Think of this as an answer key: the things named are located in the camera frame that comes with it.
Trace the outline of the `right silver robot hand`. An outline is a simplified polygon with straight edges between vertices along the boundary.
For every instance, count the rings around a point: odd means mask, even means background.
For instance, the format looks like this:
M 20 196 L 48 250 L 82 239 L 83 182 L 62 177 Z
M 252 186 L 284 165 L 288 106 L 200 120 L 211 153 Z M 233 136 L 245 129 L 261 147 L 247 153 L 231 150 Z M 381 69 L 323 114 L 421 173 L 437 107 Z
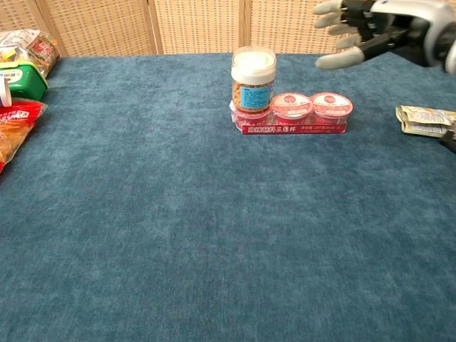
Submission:
M 357 66 L 392 52 L 422 67 L 455 74 L 455 10 L 446 1 L 325 1 L 315 27 L 327 28 L 338 53 L 317 59 L 321 70 Z

